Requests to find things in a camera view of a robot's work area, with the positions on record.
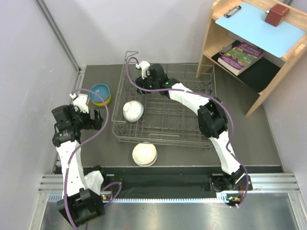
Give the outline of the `white bowl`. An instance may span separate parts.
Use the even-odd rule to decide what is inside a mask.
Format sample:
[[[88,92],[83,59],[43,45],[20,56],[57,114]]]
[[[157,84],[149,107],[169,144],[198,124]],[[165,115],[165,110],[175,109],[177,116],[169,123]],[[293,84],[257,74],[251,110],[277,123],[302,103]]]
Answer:
[[[143,112],[144,107],[138,101],[129,101],[123,106],[124,118],[131,123],[138,121]]]

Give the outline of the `cream bowl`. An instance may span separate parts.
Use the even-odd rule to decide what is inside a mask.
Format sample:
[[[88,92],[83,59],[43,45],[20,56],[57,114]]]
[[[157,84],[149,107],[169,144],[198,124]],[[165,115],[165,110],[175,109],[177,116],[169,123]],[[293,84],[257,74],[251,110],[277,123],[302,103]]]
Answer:
[[[132,158],[139,166],[151,166],[157,159],[156,147],[149,142],[139,143],[132,151]]]

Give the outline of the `tan speckled bowl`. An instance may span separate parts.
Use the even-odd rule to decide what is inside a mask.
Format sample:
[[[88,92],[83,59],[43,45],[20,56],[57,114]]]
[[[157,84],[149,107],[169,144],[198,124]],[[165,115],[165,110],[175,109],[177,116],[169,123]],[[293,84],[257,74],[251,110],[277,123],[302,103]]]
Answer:
[[[148,167],[155,163],[157,160],[157,152],[139,152],[135,156],[135,162],[142,167]]]

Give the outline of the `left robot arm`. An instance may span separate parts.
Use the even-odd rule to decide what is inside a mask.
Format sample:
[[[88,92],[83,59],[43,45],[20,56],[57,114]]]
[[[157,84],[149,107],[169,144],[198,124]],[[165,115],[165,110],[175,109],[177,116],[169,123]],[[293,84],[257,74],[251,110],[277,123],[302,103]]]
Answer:
[[[57,207],[77,228],[105,213],[100,193],[107,188],[109,179],[100,166],[84,171],[81,162],[81,131],[100,130],[104,120],[98,109],[91,118],[88,107],[81,105],[62,105],[51,112],[56,120],[52,142],[63,175],[63,199],[57,202]]]

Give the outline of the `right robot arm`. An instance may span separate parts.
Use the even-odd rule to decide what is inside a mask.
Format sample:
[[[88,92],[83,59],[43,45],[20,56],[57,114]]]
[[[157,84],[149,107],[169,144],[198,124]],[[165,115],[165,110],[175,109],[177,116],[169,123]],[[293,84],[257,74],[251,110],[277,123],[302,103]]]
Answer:
[[[234,154],[227,127],[231,119],[222,103],[210,95],[193,92],[177,79],[168,78],[160,64],[142,61],[135,66],[141,72],[134,81],[140,94],[159,92],[197,115],[199,130],[212,142],[223,171],[222,176],[211,180],[212,189],[216,192],[236,188],[248,191],[247,169]]]

